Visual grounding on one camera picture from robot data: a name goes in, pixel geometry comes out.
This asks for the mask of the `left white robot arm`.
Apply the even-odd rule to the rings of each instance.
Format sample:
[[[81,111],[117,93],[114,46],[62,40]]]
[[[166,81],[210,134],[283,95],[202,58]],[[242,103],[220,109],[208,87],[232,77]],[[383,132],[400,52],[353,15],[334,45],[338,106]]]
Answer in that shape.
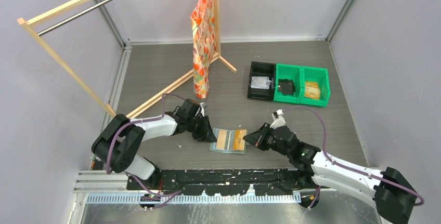
[[[152,190],[159,185],[159,169],[137,154],[141,143],[184,132],[190,132],[195,141],[216,141],[204,106],[192,99],[156,117],[130,119],[117,114],[94,141],[91,151],[105,162],[108,172],[134,175],[142,186]]]

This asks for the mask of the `orange credit card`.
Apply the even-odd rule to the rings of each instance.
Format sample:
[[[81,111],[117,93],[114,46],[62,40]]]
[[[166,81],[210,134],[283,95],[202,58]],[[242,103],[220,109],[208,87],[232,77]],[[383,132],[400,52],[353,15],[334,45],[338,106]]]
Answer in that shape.
[[[245,150],[245,141],[243,137],[247,134],[246,129],[237,129],[234,133],[233,145],[232,149],[234,151],[244,151]]]

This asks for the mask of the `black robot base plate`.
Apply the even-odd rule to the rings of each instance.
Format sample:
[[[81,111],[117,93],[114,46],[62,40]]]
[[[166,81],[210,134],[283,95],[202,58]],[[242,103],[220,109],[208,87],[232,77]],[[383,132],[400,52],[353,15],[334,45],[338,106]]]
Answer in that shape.
[[[243,196],[251,191],[273,196],[298,191],[308,200],[320,197],[322,191],[296,168],[156,169],[146,180],[129,175],[127,189],[189,196]]]

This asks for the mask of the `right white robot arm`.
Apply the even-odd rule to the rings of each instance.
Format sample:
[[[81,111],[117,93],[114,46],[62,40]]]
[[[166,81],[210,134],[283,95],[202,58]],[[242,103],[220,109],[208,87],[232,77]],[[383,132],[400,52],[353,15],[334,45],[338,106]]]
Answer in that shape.
[[[391,223],[410,220],[417,197],[408,180],[394,168],[381,171],[338,159],[300,141],[287,126],[273,129],[265,123],[244,140],[260,150],[287,157],[299,170],[297,182],[304,188],[313,184],[333,188],[372,206]]]

